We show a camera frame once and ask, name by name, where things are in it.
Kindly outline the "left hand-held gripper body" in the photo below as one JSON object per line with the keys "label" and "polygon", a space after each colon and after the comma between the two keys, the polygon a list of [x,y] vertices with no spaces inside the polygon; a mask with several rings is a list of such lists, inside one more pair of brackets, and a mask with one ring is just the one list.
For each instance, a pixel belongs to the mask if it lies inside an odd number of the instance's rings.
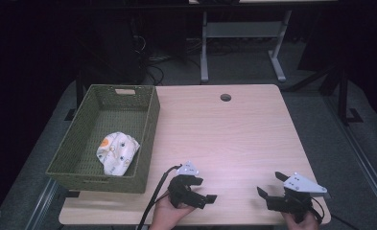
{"label": "left hand-held gripper body", "polygon": [[187,161],[177,169],[177,175],[171,180],[168,186],[169,197],[172,205],[178,207],[180,204],[192,206],[194,201],[194,191],[189,185],[190,176],[198,177],[199,170],[191,161]]}

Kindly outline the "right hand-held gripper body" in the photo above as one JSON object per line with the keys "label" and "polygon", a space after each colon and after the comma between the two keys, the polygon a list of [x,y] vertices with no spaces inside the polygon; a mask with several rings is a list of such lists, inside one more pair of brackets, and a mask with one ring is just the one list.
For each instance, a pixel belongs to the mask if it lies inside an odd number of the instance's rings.
{"label": "right hand-held gripper body", "polygon": [[325,211],[317,197],[326,196],[327,189],[297,172],[282,183],[284,195],[269,195],[265,200],[267,208],[275,212],[293,214],[297,223],[302,222],[304,215],[310,212],[318,223],[322,223]]}

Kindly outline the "white patterned cloth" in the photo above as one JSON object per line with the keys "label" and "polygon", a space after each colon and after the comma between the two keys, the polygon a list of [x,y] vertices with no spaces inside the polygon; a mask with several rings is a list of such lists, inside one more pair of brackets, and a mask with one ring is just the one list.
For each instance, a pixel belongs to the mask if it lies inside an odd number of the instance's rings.
{"label": "white patterned cloth", "polygon": [[140,144],[123,132],[108,134],[97,149],[96,156],[105,175],[123,176],[130,167]]}

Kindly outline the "green woven basket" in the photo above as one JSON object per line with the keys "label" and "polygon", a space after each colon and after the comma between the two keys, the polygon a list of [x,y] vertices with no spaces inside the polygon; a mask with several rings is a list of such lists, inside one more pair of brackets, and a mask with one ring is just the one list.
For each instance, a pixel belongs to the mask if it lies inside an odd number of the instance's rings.
{"label": "green woven basket", "polygon": [[[159,111],[151,85],[91,85],[46,174],[68,190],[143,194]],[[96,152],[117,131],[134,138],[140,148],[124,175],[106,175]]]}

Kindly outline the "person's right hand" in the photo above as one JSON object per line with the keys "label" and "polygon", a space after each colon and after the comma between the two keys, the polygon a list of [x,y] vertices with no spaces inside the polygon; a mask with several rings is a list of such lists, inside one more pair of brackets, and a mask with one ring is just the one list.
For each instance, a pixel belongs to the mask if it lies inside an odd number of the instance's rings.
{"label": "person's right hand", "polygon": [[304,215],[303,221],[300,223],[295,221],[295,215],[293,214],[282,213],[282,217],[286,222],[288,230],[319,230],[318,221],[310,212]]}

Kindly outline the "person's left hand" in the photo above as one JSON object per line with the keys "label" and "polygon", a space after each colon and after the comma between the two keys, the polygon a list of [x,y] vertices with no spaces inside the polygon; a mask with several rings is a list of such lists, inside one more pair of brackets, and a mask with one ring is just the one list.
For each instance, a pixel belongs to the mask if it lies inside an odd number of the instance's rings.
{"label": "person's left hand", "polygon": [[193,211],[195,208],[192,206],[174,207],[170,201],[169,193],[165,192],[154,205],[153,219],[149,230],[173,230],[183,218]]}

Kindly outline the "black metal stand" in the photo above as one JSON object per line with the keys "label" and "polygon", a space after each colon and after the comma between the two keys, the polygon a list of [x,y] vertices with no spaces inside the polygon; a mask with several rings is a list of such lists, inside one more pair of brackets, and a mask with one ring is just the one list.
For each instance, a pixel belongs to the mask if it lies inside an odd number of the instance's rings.
{"label": "black metal stand", "polygon": [[78,110],[78,108],[81,106],[82,100],[83,100],[83,94],[84,94],[84,87],[82,83],[82,72],[79,72],[79,74],[76,76],[75,80],[75,86],[76,86],[76,107],[71,108],[65,117],[65,121],[72,121],[75,117],[75,114]]}
{"label": "black metal stand", "polygon": [[339,66],[330,66],[325,79],[319,88],[323,96],[332,95],[338,90],[337,115],[341,122],[348,126],[350,123],[362,123],[363,119],[355,108],[347,107],[348,76]]}

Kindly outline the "metal floor rail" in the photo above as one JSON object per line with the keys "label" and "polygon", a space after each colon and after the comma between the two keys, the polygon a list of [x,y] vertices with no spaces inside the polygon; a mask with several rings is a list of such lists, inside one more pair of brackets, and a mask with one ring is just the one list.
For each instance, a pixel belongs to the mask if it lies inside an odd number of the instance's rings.
{"label": "metal floor rail", "polygon": [[347,143],[349,144],[350,148],[355,155],[355,158],[360,166],[365,178],[373,191],[373,193],[377,197],[377,172],[373,168],[372,164],[369,162],[367,156],[365,155],[364,149],[358,143],[357,138],[355,137],[352,129],[348,122],[344,122],[338,115],[336,104],[332,99],[327,97],[323,98],[325,105],[327,106],[328,110],[332,114],[337,126],[341,130],[343,136],[346,138]]}
{"label": "metal floor rail", "polygon": [[57,191],[58,183],[54,179],[49,179],[40,193],[35,208],[26,224],[25,230],[40,230],[49,207]]}

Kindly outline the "grey metal desk frame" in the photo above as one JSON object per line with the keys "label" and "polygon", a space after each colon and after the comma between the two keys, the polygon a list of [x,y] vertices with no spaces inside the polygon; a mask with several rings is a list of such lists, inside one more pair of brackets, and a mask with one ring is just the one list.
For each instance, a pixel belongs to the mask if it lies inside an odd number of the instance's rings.
{"label": "grey metal desk frame", "polygon": [[286,11],[281,21],[267,22],[209,22],[207,12],[202,14],[200,81],[208,82],[207,41],[209,38],[275,38],[276,45],[268,51],[269,59],[279,82],[286,76],[278,59],[292,11]]}

